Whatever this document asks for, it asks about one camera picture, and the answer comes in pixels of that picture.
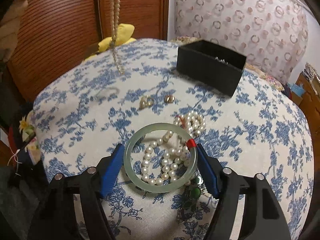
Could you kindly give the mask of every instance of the metal screw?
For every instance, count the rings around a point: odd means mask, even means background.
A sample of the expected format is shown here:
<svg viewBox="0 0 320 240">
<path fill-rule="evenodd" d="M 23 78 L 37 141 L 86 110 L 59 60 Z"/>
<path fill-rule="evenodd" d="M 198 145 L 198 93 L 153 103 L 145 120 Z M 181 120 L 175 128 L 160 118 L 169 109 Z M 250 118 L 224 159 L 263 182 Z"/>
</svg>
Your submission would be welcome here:
<svg viewBox="0 0 320 240">
<path fill-rule="evenodd" d="M 231 174 L 231 172 L 232 172 L 232 170 L 230 168 L 224 168 L 222 171 L 225 174 Z"/>
<path fill-rule="evenodd" d="M 54 179 L 55 180 L 59 180 L 59 179 L 62 179 L 62 174 L 61 173 L 58 173 L 54 176 Z"/>
<path fill-rule="evenodd" d="M 87 169 L 87 171 L 88 171 L 89 174 L 93 174 L 93 173 L 95 173 L 97 171 L 97 169 L 95 167 L 90 167 L 90 168 Z"/>
<path fill-rule="evenodd" d="M 257 179 L 264 180 L 264 176 L 261 173 L 257 174 Z"/>
</svg>

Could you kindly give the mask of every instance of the table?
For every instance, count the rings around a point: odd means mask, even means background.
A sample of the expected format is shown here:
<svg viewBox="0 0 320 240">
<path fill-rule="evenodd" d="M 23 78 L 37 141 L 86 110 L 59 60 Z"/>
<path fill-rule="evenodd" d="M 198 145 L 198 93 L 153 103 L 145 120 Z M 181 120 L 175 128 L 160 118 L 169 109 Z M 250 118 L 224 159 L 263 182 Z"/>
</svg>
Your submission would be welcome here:
<svg viewBox="0 0 320 240">
<path fill-rule="evenodd" d="M 208 123 L 196 141 L 240 175 L 265 174 L 296 239 L 308 213 L 314 173 L 304 114 L 247 70 L 232 98 L 180 76 L 175 70 L 177 50 L 174 43 L 141 39 L 118 48 L 124 76 L 118 75 L 107 51 L 81 63 L 39 94 L 33 122 L 48 180 L 58 172 L 81 173 L 143 126 L 172 123 L 176 114 L 196 109 Z M 145 94 L 155 103 L 139 110 Z M 175 96 L 174 104 L 164 103 L 167 94 Z M 207 193 L 201 195 L 193 219 L 178 224 L 183 194 L 184 188 L 166 194 L 138 190 L 121 170 L 103 207 L 117 239 L 202 239 L 217 201 Z M 239 199 L 231 239 L 237 239 L 241 226 L 244 196 Z M 75 206 L 85 235 L 77 196 Z"/>
</svg>

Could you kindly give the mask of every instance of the tablecloth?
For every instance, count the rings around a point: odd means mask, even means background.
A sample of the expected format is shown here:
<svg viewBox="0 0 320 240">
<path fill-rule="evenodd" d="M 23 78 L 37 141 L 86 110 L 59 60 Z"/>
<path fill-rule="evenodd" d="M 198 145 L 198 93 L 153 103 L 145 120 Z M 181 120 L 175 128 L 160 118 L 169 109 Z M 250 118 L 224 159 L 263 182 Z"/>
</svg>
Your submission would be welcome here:
<svg viewBox="0 0 320 240">
<path fill-rule="evenodd" d="M 308 213 L 314 174 L 311 135 L 302 111 L 247 70 L 232 98 L 179 75 L 174 43 L 141 39 L 117 50 L 125 75 L 119 76 L 106 51 L 62 75 L 34 101 L 33 122 L 48 180 L 58 172 L 79 174 L 110 155 L 118 143 L 126 144 L 143 126 L 172 123 L 177 114 L 195 109 L 207 120 L 196 141 L 240 175 L 263 173 L 292 239 L 297 239 Z M 165 104 L 168 94 L 175 96 L 173 104 Z M 142 95 L 153 97 L 151 108 L 139 109 Z M 143 152 L 145 146 L 139 147 Z M 217 200 L 203 192 L 193 218 L 178 224 L 185 187 L 165 194 L 141 191 L 123 169 L 102 202 L 117 239 L 203 239 Z M 79 229 L 86 235 L 76 195 L 75 206 Z M 238 237 L 243 206 L 240 195 L 231 239 Z"/>
</svg>

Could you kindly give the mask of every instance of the person's hand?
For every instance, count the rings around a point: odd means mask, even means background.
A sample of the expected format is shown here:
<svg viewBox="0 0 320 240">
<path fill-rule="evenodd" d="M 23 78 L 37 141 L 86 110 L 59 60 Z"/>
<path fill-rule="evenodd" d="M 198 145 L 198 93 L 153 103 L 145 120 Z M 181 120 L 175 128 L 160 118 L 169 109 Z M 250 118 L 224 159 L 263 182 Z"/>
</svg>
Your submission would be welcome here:
<svg viewBox="0 0 320 240">
<path fill-rule="evenodd" d="M 28 0 L 14 0 L 0 21 L 0 60 L 7 62 L 18 44 L 20 18 L 28 6 Z"/>
</svg>

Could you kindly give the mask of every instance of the wooden furniture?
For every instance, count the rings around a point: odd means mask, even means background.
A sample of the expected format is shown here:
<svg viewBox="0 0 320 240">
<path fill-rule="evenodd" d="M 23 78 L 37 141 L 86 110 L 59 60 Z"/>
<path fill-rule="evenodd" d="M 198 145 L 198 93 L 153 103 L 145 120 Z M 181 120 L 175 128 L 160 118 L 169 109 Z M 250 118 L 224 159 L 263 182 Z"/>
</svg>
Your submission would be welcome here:
<svg viewBox="0 0 320 240">
<path fill-rule="evenodd" d="M 303 74 L 300 74 L 296 84 L 303 84 L 303 88 L 306 91 L 302 95 L 299 108 L 306 116 L 309 124 L 316 172 L 320 169 L 320 98 L 316 95 L 311 84 Z"/>
<path fill-rule="evenodd" d="M 134 38 L 166 39 L 168 0 L 121 0 L 120 23 Z M 8 63 L 20 93 L 33 101 L 78 65 L 87 48 L 110 36 L 110 0 L 30 0 Z"/>
</svg>

